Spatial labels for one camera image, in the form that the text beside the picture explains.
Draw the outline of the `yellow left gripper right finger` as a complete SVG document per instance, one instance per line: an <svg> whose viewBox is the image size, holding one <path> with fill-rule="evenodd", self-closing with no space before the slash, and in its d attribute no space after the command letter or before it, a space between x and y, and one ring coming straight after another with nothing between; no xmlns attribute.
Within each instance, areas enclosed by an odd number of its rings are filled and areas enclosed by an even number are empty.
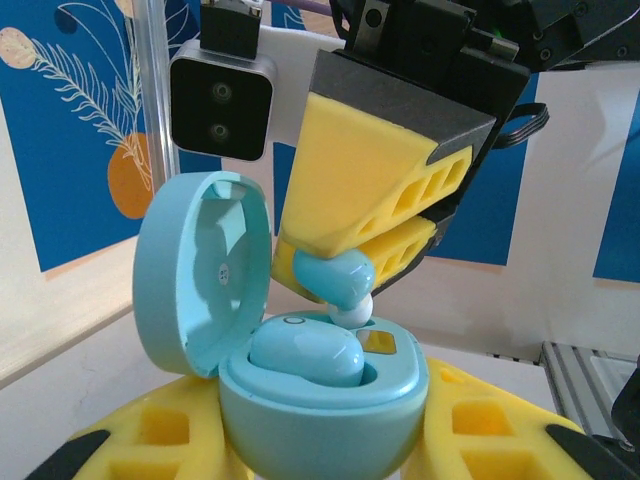
<svg viewBox="0 0 640 480"><path fill-rule="evenodd" d="M636 479L572 421L441 360L403 479Z"/></svg>

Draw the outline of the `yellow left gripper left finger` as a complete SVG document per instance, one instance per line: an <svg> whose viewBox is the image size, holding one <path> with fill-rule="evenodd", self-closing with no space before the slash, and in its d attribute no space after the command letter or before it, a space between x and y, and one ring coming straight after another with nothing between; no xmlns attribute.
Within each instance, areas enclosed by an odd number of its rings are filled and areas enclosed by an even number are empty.
<svg viewBox="0 0 640 480"><path fill-rule="evenodd" d="M30 479L248 479L227 441L216 379L182 377L69 438Z"/></svg>

